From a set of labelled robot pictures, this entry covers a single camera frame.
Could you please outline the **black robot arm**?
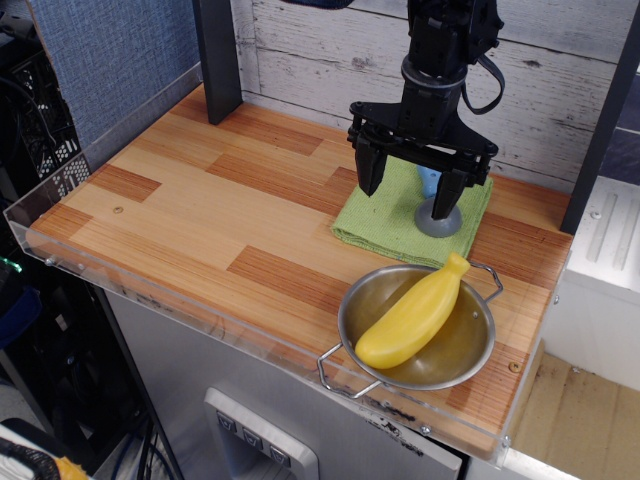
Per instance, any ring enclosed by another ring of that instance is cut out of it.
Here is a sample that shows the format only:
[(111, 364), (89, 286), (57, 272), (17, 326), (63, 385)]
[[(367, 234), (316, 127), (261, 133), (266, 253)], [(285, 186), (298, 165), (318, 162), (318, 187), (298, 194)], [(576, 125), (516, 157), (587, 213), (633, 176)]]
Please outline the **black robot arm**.
[(487, 56), (504, 23), (494, 1), (411, 1), (408, 21), (400, 102), (352, 103), (348, 139), (359, 187), (368, 196), (381, 184), (389, 156), (440, 172), (431, 216), (443, 220), (465, 188), (485, 182), (498, 153), (496, 144), (464, 124), (458, 106), (469, 101), (469, 66), (479, 64), (504, 80)]

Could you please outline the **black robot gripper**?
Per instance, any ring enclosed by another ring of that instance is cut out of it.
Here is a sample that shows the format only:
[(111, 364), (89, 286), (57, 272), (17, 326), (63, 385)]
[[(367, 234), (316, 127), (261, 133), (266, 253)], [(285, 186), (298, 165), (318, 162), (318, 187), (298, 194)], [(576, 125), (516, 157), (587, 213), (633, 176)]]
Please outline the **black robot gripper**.
[(466, 187), (485, 183), (497, 146), (458, 115), (461, 89), (407, 86), (399, 103), (351, 104), (348, 141), (355, 150), (359, 188), (371, 197), (382, 182), (388, 156), (442, 172), (434, 220), (448, 218)]

